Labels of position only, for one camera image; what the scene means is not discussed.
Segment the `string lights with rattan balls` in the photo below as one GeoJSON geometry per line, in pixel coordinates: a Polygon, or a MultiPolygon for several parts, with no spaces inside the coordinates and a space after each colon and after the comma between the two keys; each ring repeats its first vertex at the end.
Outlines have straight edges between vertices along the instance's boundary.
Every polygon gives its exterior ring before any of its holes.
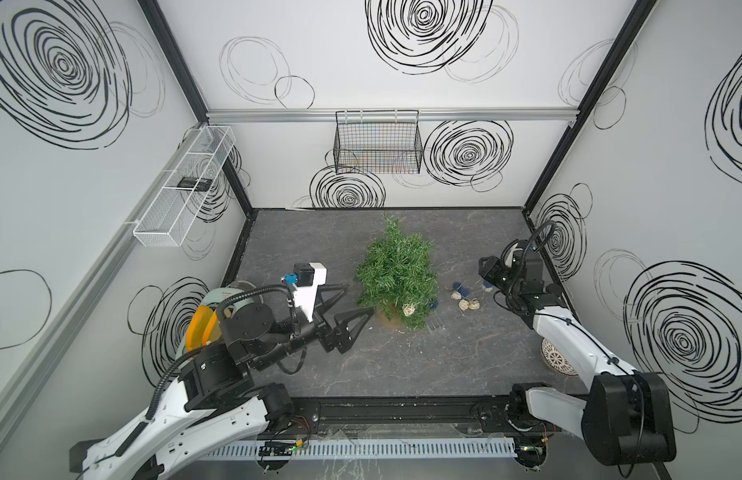
{"type": "MultiPolygon", "coordinates": [[[[494,287],[489,283],[483,281],[481,284],[481,291],[484,293],[491,293],[494,291],[494,287]]],[[[463,283],[455,282],[452,285],[450,298],[457,301],[458,307],[461,311],[467,310],[478,310],[481,308],[481,298],[478,298],[477,294],[473,295],[473,291],[465,286],[463,283]]],[[[438,301],[433,300],[427,306],[429,310],[436,310],[438,307],[438,301]]],[[[416,307],[413,304],[406,304],[403,306],[403,315],[405,317],[412,317],[416,313],[416,307]]]]}

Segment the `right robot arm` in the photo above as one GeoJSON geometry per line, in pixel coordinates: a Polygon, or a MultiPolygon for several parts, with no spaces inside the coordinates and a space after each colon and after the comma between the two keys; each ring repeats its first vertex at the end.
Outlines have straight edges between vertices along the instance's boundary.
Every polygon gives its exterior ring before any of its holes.
{"type": "Polygon", "coordinates": [[[580,438],[605,466],[670,462],[677,450],[664,381],[597,340],[566,307],[562,288],[543,279],[540,253],[557,230],[556,222],[544,222],[500,255],[480,258],[478,274],[503,295],[505,310],[562,355],[588,394],[578,398],[543,383],[516,384],[508,419],[514,425],[553,424],[580,438]]]}

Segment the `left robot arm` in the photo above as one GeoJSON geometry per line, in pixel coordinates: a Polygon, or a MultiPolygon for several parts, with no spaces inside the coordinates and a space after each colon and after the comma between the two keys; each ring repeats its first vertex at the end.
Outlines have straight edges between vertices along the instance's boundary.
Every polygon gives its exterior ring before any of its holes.
{"type": "Polygon", "coordinates": [[[287,282],[224,298],[215,308],[220,338],[175,359],[145,411],[116,433],[75,444],[71,472],[79,479],[167,479],[234,440],[288,429],[297,415],[287,388],[256,386],[251,373],[281,366],[313,342],[347,352],[374,315],[356,308],[328,322],[347,290],[287,282]]]}

